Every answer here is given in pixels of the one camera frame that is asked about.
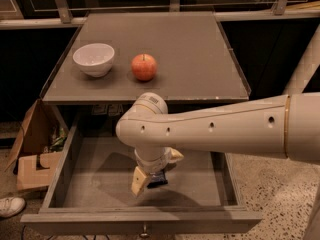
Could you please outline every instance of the cardboard box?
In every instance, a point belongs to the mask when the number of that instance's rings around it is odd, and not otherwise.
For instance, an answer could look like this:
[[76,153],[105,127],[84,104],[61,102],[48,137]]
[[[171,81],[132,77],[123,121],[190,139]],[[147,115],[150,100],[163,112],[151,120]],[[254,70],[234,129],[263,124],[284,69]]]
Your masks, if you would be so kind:
[[50,145],[59,123],[51,108],[38,99],[26,112],[20,131],[12,146],[6,170],[19,159],[17,189],[48,186],[61,152],[43,154]]

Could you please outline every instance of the bowl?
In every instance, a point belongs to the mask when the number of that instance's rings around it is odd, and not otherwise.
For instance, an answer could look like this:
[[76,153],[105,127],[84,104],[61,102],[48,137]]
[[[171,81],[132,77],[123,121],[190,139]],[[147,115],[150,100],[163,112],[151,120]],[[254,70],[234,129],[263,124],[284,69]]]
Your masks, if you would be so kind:
[[94,43],[80,47],[73,54],[73,61],[85,74],[102,77],[112,68],[114,49],[107,44]]

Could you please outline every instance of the open drawer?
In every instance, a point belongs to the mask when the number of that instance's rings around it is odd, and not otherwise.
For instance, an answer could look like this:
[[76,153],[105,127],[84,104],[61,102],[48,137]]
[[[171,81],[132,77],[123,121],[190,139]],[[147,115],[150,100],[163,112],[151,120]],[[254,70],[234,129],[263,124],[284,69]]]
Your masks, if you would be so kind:
[[261,221],[242,203],[230,155],[179,150],[185,158],[167,168],[168,184],[135,197],[133,148],[112,134],[88,136],[82,121],[39,213],[22,217],[26,226],[44,235],[243,233]]

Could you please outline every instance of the shoe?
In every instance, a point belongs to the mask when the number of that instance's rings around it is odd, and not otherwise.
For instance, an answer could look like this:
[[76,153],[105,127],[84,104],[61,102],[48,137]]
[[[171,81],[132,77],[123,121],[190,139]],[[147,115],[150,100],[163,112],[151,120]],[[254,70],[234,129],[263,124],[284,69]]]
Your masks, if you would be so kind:
[[26,202],[20,197],[7,197],[0,199],[0,217],[9,218],[23,210]]

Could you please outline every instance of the red apple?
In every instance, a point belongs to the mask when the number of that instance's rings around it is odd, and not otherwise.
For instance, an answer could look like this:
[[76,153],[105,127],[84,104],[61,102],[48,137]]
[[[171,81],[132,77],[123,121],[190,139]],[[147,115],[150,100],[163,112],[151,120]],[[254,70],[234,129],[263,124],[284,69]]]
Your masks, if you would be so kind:
[[131,61],[133,75],[140,81],[149,81],[157,73],[157,62],[149,54],[139,54]]

